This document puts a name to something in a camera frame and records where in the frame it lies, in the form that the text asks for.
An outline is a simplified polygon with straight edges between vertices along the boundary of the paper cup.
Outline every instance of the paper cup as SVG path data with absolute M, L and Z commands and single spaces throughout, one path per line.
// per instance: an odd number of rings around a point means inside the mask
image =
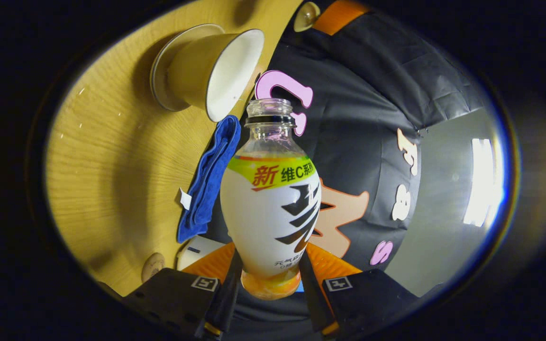
M 202 37 L 176 54 L 168 69 L 168 85 L 192 106 L 218 122 L 240 99 L 264 46 L 261 30 Z

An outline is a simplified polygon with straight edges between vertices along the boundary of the light fixture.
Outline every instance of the light fixture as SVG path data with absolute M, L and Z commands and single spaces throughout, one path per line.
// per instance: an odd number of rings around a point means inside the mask
M 496 153 L 495 165 L 492 144 L 488 139 L 472 139 L 472 149 L 471 196 L 463 223 L 481 227 L 484 222 L 489 225 L 494 220 L 503 199 L 502 155 Z

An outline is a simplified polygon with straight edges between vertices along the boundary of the wood grain surface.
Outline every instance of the wood grain surface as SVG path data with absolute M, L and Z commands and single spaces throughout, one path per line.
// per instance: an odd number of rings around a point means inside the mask
M 173 266 L 180 245 L 178 188 L 188 190 L 215 123 L 203 110 L 169 112 L 149 88 L 158 51 L 175 34 L 205 23 L 227 33 L 259 28 L 266 70 L 300 0 L 199 0 L 162 15 L 105 51 L 70 87 L 46 155 L 49 204 L 67 246 L 99 281 L 122 296 L 141 284 L 154 252 Z

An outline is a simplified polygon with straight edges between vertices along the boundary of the bottle bottom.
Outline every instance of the bottle bottom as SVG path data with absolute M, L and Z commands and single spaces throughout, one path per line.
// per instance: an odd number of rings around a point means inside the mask
M 241 285 L 252 296 L 265 301 L 279 300 L 295 293 L 300 284 L 299 267 L 293 268 L 268 278 L 261 278 L 241 272 Z

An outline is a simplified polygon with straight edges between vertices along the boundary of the white bottle label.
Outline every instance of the white bottle label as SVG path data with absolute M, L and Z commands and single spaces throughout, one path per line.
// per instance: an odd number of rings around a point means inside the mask
M 229 235 L 245 270 L 280 274 L 297 265 L 321 203 L 321 184 L 308 157 L 234 157 L 220 188 Z

